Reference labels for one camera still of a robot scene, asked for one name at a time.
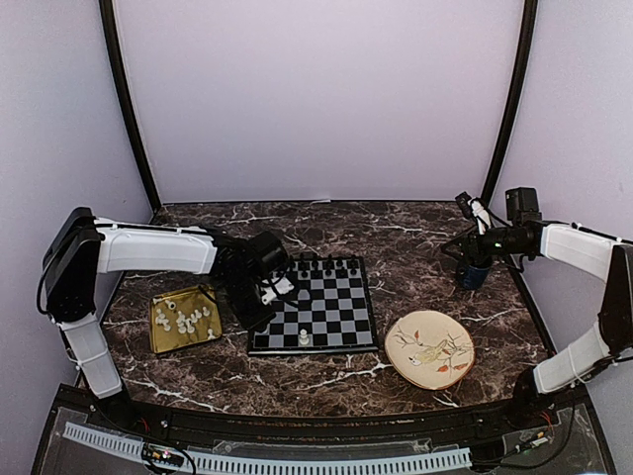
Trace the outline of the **gold square tray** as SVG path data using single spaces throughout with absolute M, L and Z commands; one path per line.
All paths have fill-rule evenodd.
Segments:
M 161 354 L 219 339 L 222 322 L 215 289 L 198 285 L 157 295 L 149 302 L 149 339 Z

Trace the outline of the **white chess king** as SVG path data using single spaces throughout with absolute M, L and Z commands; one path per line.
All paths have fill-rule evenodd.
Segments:
M 308 346 L 310 344 L 310 336 L 306 329 L 300 330 L 298 341 L 300 346 Z

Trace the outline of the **black grey chessboard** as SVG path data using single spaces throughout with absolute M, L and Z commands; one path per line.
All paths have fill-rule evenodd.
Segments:
M 261 332 L 251 331 L 250 356 L 373 352 L 379 349 L 364 259 L 300 254 L 284 274 L 294 285 L 271 303 L 275 318 Z M 308 346 L 298 336 L 306 329 Z

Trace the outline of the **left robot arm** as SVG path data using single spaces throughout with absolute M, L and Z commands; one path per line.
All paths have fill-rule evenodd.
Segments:
M 273 319 L 273 300 L 295 288 L 289 267 L 286 249 L 270 232 L 239 238 L 200 227 L 119 223 L 79 207 L 45 253 L 36 304 L 60 328 L 89 390 L 103 400 L 102 417 L 130 431 L 139 410 L 121 395 L 125 385 L 96 316 L 97 276 L 152 270 L 207 275 L 226 291 L 239 323 L 258 330 Z

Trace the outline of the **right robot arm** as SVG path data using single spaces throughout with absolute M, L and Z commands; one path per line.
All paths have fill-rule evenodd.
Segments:
M 441 250 L 456 261 L 462 288 L 481 288 L 497 260 L 520 272 L 525 260 L 542 258 L 546 265 L 564 265 L 564 276 L 601 299 L 591 306 L 596 316 L 584 319 L 586 332 L 578 332 L 517 382 L 520 395 L 505 406 L 504 419 L 512 428 L 525 429 L 543 412 L 540 396 L 586 383 L 609 365 L 632 358 L 632 242 L 579 223 L 544 219 L 537 192 L 529 187 L 506 191 L 503 219 L 467 192 L 455 201 L 472 225 Z

